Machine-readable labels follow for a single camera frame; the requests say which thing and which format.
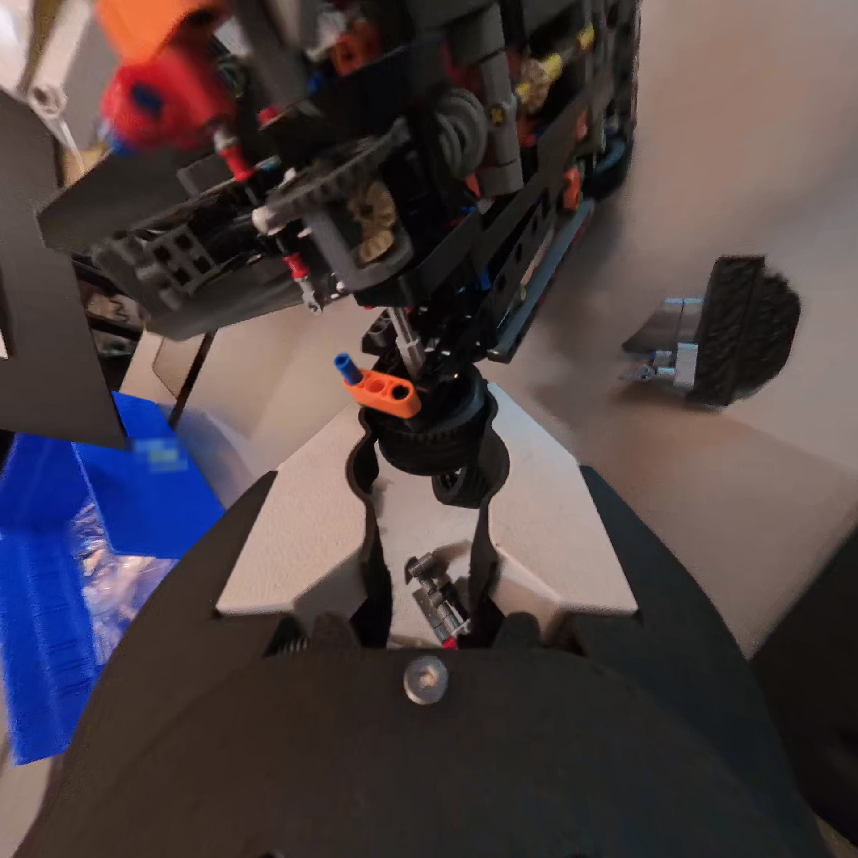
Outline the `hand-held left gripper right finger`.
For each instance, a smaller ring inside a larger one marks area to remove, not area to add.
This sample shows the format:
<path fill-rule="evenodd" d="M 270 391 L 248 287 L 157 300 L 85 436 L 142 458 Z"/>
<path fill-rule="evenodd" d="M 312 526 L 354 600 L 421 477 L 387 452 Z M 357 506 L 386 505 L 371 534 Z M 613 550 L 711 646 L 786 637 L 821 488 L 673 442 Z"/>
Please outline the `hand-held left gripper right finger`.
<path fill-rule="evenodd" d="M 480 464 L 491 478 L 468 571 L 476 634 L 491 607 L 550 634 L 567 614 L 630 616 L 637 601 L 576 457 L 494 383 Z"/>

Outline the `small grey lego hinge piece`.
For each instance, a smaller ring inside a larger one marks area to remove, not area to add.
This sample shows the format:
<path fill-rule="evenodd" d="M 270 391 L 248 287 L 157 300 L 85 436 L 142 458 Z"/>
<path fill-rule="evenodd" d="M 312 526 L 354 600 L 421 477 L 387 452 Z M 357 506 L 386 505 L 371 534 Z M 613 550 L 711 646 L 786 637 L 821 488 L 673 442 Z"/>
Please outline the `small grey lego hinge piece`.
<path fill-rule="evenodd" d="M 413 597 L 444 649 L 459 648 L 469 632 L 470 614 L 465 600 L 447 573 L 447 563 L 434 552 L 410 557 L 405 581 L 416 583 Z"/>

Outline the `black lego fender assembly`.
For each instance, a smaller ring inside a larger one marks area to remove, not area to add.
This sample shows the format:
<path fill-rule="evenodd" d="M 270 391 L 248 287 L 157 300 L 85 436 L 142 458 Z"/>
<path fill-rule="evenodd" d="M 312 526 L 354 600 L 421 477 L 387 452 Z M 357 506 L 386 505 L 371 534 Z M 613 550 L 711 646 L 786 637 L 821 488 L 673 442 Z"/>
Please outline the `black lego fender assembly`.
<path fill-rule="evenodd" d="M 723 409 L 786 366 L 801 310 L 799 294 L 764 255 L 722 255 L 703 296 L 666 298 L 623 343 L 633 361 L 624 380 Z"/>

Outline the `clear plastic bag bundle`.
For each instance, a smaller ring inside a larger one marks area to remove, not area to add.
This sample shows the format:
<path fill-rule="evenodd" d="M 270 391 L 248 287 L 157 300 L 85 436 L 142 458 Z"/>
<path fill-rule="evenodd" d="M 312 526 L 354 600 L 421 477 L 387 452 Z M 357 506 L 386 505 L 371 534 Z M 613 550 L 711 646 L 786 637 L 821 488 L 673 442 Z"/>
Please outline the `clear plastic bag bundle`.
<path fill-rule="evenodd" d="M 91 500 L 71 519 L 67 541 L 89 610 L 96 665 L 102 669 L 129 625 L 177 561 L 113 552 Z"/>

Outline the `lego car chassis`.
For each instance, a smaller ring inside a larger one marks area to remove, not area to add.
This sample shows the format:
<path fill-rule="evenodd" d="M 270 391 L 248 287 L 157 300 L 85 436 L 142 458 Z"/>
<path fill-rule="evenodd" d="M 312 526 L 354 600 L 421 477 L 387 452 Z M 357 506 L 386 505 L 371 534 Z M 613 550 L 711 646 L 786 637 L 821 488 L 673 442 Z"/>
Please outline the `lego car chassis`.
<path fill-rule="evenodd" d="M 438 399 L 625 179 L 641 2 L 90 2 L 106 155 L 39 213 L 176 342 L 350 297 Z"/>

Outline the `blue plastic bin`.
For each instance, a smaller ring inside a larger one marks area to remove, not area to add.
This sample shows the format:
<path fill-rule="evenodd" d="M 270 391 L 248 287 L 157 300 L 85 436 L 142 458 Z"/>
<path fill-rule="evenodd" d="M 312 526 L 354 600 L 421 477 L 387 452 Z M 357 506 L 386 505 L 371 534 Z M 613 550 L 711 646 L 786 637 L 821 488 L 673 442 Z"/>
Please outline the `blue plastic bin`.
<path fill-rule="evenodd" d="M 16 765 L 66 749 L 102 672 L 68 545 L 82 505 L 95 504 L 113 552 L 176 561 L 223 513 L 162 408 L 113 400 L 125 448 L 19 433 L 2 465 L 2 692 Z"/>

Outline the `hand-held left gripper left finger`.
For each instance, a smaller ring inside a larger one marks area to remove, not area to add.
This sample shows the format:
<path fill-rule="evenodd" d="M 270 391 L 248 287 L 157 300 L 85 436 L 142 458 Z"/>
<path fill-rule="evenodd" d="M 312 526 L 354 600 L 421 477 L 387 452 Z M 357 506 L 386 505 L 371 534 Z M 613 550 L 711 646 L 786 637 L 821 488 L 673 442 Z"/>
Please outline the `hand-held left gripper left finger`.
<path fill-rule="evenodd" d="M 386 647 L 393 595 L 371 498 L 378 476 L 372 433 L 349 404 L 276 469 L 219 612 L 288 614 L 306 630 L 338 614 L 366 646 Z"/>

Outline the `black lego wheel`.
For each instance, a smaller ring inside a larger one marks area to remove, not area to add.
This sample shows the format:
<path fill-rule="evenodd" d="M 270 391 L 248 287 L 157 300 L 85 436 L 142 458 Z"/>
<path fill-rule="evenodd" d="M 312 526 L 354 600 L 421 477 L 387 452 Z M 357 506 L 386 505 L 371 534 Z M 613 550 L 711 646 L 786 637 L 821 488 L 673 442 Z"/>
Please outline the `black lego wheel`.
<path fill-rule="evenodd" d="M 422 396 L 417 415 L 399 417 L 366 407 L 381 454 L 399 470 L 429 477 L 446 506 L 478 508 L 489 481 L 479 461 L 490 416 L 486 381 L 476 367 L 462 370 Z"/>

